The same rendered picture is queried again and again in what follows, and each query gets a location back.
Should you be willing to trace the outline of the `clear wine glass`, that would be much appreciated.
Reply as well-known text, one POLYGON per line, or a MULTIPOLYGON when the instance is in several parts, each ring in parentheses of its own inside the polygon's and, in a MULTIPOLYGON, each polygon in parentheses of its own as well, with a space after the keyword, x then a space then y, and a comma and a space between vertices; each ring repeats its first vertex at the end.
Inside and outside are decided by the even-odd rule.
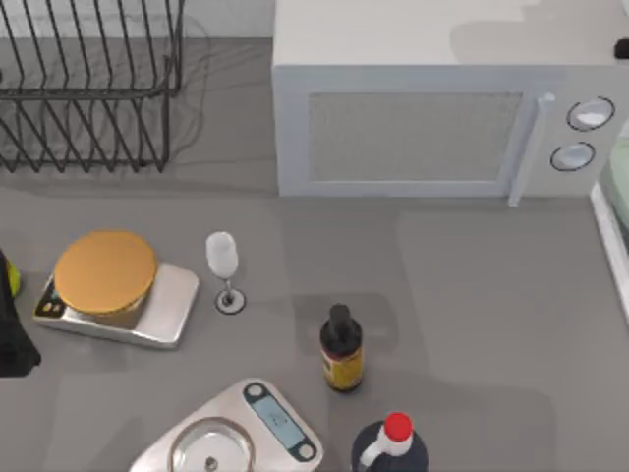
POLYGON ((215 308, 228 316, 241 313, 246 306, 246 296, 231 283, 239 267, 235 239, 225 231, 213 232, 206 238, 205 253, 210 271, 223 282, 214 300, 215 308))

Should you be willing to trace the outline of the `dark bottle with yellow label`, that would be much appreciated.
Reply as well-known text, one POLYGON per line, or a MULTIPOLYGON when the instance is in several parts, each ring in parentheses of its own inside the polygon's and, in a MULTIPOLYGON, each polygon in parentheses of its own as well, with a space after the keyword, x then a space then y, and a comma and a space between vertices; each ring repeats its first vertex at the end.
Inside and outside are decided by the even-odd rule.
POLYGON ((358 388, 364 375, 363 328, 347 305, 331 306, 319 344, 328 386, 344 393, 358 388))

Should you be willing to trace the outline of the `silver scale with steel bowl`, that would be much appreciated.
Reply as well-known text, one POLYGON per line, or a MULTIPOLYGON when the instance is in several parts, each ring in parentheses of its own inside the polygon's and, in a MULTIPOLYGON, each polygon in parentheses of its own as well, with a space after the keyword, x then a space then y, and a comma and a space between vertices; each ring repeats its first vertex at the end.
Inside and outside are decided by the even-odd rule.
POLYGON ((324 449, 280 391, 249 378, 163 434, 128 472, 316 472, 324 449))

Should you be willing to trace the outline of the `pale microwave oven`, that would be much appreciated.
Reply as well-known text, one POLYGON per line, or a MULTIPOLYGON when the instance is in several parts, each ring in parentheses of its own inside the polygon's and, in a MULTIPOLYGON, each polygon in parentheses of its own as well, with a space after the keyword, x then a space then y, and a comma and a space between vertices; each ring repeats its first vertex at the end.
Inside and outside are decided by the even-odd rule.
POLYGON ((536 114, 556 96, 525 198, 585 197, 629 120, 624 0, 277 0, 272 91, 283 197, 507 201, 536 114), (614 116, 579 132, 577 102, 614 116), (591 164, 559 172, 559 147, 591 164))

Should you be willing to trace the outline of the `silver scale with gold plate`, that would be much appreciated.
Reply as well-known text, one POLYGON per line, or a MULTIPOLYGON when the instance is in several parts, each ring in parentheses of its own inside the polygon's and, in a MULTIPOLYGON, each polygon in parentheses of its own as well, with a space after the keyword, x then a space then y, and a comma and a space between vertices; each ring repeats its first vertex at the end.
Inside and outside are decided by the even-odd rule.
POLYGON ((32 317, 50 329, 174 349, 199 286, 192 271, 160 261, 141 235, 94 230, 60 255, 32 317))

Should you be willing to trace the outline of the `dark jug with red cap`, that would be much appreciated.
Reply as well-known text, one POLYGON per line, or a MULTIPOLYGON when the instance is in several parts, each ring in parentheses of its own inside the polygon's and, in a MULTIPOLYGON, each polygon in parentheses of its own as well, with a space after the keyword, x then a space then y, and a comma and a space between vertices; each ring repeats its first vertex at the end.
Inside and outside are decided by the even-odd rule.
POLYGON ((403 412, 362 428, 351 448, 352 472, 429 472, 427 447, 403 412))

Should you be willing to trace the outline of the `microwave knob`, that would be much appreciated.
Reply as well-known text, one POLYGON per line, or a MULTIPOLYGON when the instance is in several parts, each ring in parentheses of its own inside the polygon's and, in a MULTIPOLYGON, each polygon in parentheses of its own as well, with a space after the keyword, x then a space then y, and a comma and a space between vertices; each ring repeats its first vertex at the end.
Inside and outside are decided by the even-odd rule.
POLYGON ((558 147, 549 159, 550 165, 559 172, 576 172, 591 164, 596 157, 594 147, 579 142, 558 147))
POLYGON ((614 103, 597 97, 575 103, 567 114, 567 124, 579 132, 589 132, 604 126, 615 114, 614 103))

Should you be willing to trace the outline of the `white sink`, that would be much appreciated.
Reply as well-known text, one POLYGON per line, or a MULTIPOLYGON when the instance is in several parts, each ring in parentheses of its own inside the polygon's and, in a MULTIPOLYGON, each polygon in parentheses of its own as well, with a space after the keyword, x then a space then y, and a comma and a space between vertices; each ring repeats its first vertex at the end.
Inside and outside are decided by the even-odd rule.
POLYGON ((624 318, 629 325, 629 120, 591 192, 591 202, 624 318))

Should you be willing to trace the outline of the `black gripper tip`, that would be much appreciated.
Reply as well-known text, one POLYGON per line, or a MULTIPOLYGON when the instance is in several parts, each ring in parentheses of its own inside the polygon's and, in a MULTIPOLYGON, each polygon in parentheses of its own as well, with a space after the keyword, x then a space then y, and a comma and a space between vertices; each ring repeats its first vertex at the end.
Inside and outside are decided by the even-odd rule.
POLYGON ((40 363, 41 355, 18 315, 8 260, 0 250, 0 379, 25 378, 40 363))

